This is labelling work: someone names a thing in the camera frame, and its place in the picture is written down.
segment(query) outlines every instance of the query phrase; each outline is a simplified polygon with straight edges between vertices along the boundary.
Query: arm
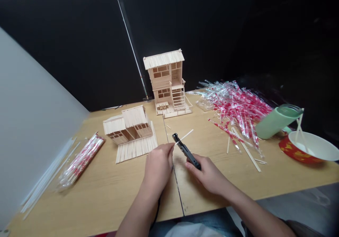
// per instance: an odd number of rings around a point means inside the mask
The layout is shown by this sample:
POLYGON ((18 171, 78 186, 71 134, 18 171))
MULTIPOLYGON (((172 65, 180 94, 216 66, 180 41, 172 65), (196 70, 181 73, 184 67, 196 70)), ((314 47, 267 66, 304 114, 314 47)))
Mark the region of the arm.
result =
POLYGON ((208 191, 228 200, 254 236, 295 237, 284 222, 263 209, 226 179, 209 158, 196 154, 194 157, 201 164, 202 170, 199 171, 189 162, 185 163, 187 169, 208 191))
POLYGON ((174 143, 162 144, 147 155, 144 179, 116 237, 148 236, 153 210, 171 175, 173 149, 174 143))

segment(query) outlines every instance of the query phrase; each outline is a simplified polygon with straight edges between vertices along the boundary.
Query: black pliers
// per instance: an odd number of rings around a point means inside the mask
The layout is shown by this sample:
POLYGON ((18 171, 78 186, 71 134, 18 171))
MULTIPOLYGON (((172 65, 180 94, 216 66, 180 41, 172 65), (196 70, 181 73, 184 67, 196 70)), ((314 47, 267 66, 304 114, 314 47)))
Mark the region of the black pliers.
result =
POLYGON ((185 144, 183 144, 177 133, 174 133, 172 135, 174 141, 177 143, 180 148, 180 150, 185 154, 185 156, 188 158, 189 162, 195 166, 195 168, 199 169, 201 171, 201 165, 198 163, 198 161, 193 157, 192 153, 189 151, 189 149, 186 147, 185 144))

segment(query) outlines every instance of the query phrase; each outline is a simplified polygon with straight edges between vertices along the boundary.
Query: pile of wrapped chopsticks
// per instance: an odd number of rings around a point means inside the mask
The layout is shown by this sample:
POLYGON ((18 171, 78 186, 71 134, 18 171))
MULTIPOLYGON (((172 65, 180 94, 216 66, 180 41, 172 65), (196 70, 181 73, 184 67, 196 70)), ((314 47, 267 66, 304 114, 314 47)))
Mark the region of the pile of wrapped chopsticks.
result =
POLYGON ((104 141, 105 139, 98 136, 97 133, 93 135, 85 147, 78 153, 70 165, 66 167, 63 173, 60 175, 58 185, 59 191, 67 189, 77 180, 104 141))
POLYGON ((188 92, 202 96, 196 102, 198 106, 206 111, 213 109, 220 120, 220 124, 214 124, 227 132, 232 139, 236 135, 228 129, 228 125, 238 126, 244 139, 250 141, 262 155, 254 122, 259 122, 273 109, 250 90, 239 88, 236 81, 211 83, 205 80, 199 83, 204 87, 188 92))

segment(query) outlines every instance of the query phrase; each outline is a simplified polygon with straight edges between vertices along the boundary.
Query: red and gold pattern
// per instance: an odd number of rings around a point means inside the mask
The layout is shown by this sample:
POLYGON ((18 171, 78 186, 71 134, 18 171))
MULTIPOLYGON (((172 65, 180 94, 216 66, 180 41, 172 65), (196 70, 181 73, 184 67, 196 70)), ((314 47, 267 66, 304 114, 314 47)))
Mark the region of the red and gold pattern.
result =
POLYGON ((280 149, 289 157, 306 164, 316 164, 324 160, 311 156, 299 148, 297 148, 291 141, 289 136, 286 136, 280 143, 280 149))

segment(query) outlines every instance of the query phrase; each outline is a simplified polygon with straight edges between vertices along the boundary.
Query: left hand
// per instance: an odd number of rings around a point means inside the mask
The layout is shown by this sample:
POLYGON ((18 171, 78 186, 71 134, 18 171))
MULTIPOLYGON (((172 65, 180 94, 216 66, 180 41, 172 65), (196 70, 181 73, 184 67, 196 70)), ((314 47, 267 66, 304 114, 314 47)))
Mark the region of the left hand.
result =
POLYGON ((152 192, 155 199, 160 197, 171 176, 174 144, 159 145, 147 155, 142 187, 152 192))

